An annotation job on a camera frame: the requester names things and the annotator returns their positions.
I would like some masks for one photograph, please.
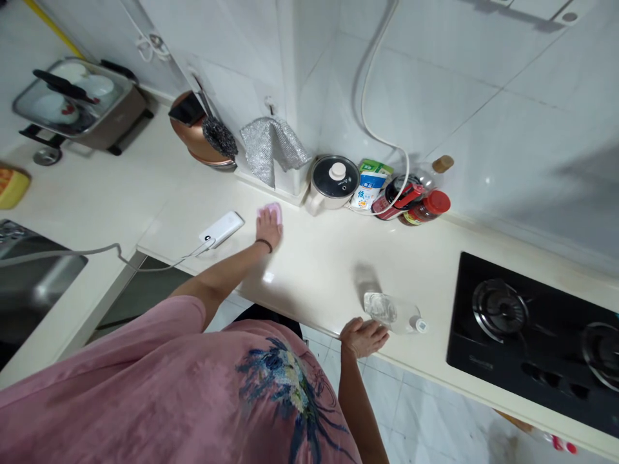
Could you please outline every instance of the kettle lid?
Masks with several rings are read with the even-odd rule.
[[[328,155],[320,158],[311,170],[311,183],[325,197],[344,198],[359,187],[360,174],[348,158]]]

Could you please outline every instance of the white countertop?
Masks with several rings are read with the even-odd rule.
[[[195,249],[198,234],[227,211],[246,221],[216,250],[179,267],[193,275],[255,239],[257,208],[273,197],[233,174],[195,169],[169,199],[138,248],[172,263]],[[492,261],[557,289],[619,312],[618,282],[502,234],[455,219],[422,227],[383,222],[345,209],[317,217],[283,204],[284,237],[264,266],[238,288],[245,298],[335,336],[364,316],[356,280],[370,267],[382,290],[415,302],[429,324],[424,335],[393,336],[381,355],[604,456],[619,460],[619,440],[446,363],[460,252]]]
[[[40,145],[24,138],[24,145],[0,160],[26,169],[32,183],[15,209],[0,211],[0,219],[73,250],[118,242],[130,258],[174,188],[200,166],[171,131],[167,112],[159,108],[120,157],[66,142],[60,163],[37,166],[32,154]],[[86,267],[0,372],[0,389],[57,361],[80,328],[97,324],[91,319],[105,312],[95,309],[123,268],[114,251],[88,256]]]
[[[197,274],[254,240],[257,208],[273,197],[188,156],[161,108],[119,158],[65,149],[49,168],[29,162],[32,145],[4,157],[25,167],[32,186],[9,218],[69,247],[92,249],[120,242],[168,263],[194,250],[197,235],[227,211],[246,225],[216,250],[179,267]],[[75,147],[83,152],[82,147]],[[502,234],[442,218],[422,227],[383,222],[344,209],[317,217],[282,204],[284,238],[273,256],[238,288],[246,298],[335,336],[364,316],[359,285],[373,270],[385,293],[414,301],[429,332],[392,336],[381,350],[389,361],[482,403],[619,461],[619,440],[450,367],[445,359],[460,252],[492,261],[619,313],[619,283]],[[123,270],[114,252],[88,264],[49,315],[0,372],[0,388],[55,362],[97,310]]]

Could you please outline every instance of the gas stove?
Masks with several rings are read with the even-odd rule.
[[[619,315],[468,253],[447,363],[619,438]]]

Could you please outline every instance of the plastic water bottle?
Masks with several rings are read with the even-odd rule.
[[[363,296],[363,310],[395,334],[427,332],[426,321],[411,302],[384,293],[367,292]]]

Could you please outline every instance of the kettle knob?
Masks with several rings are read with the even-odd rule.
[[[333,163],[331,169],[329,169],[329,177],[333,180],[342,180],[346,177],[346,166],[344,163]]]

